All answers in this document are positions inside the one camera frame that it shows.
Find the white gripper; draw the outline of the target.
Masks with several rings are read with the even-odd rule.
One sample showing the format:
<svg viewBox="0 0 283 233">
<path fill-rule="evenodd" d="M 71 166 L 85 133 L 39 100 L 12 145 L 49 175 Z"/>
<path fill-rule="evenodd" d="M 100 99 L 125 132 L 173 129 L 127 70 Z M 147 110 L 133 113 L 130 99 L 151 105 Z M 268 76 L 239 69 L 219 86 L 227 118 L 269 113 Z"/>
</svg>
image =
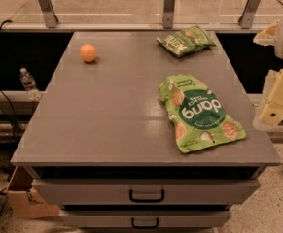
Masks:
<svg viewBox="0 0 283 233">
<path fill-rule="evenodd" d="M 261 46 L 274 45 L 275 55 L 283 59 L 283 16 L 259 32 L 253 42 Z M 283 68 L 268 71 L 257 120 L 268 126 L 278 125 L 283 120 Z"/>
</svg>

